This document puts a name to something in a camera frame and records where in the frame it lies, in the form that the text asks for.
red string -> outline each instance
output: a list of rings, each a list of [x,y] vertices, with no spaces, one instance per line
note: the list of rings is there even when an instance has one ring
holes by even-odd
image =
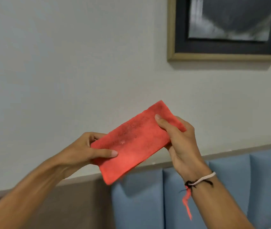
[[[190,211],[190,208],[189,208],[189,205],[188,205],[188,200],[192,196],[192,192],[191,192],[191,189],[188,188],[187,186],[186,186],[186,189],[187,189],[187,193],[183,197],[182,202],[183,202],[183,204],[185,205],[185,207],[187,209],[187,213],[188,213],[188,215],[190,217],[190,220],[192,220],[192,214],[191,214],[191,211]]]

blue upholstered panel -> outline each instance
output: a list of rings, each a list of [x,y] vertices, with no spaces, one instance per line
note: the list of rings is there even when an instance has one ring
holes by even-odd
[[[248,219],[256,229],[271,228],[271,150],[252,153]]]
[[[162,169],[129,174],[112,186],[116,229],[163,229]]]
[[[189,207],[193,219],[192,221],[189,219],[186,208],[182,203],[182,198],[186,194],[184,182],[175,169],[164,169],[163,178],[166,228],[206,229],[199,210],[192,198],[189,200]]]
[[[251,184],[249,155],[212,160],[209,166],[247,215]]]

person's left arm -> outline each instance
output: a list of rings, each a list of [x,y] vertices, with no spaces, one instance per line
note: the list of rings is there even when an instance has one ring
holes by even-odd
[[[23,226],[61,180],[90,164],[91,159],[117,156],[117,152],[113,150],[90,148],[90,144],[102,136],[102,133],[84,133],[20,181],[0,200],[0,229],[17,229]]]

cleaning cloth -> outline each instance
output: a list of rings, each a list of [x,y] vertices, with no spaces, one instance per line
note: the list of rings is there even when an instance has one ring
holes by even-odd
[[[118,152],[115,158],[93,160],[93,163],[99,166],[106,184],[112,184],[170,142],[167,132],[156,123],[156,114],[180,131],[186,131],[184,125],[160,100],[91,144],[95,149],[111,149]]]

forearm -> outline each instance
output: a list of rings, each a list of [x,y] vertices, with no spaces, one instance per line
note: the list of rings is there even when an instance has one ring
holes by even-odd
[[[0,229],[20,228],[62,179],[61,171],[46,161],[0,200]]]
[[[209,229],[254,229],[237,203],[217,177],[193,188],[192,198]]]

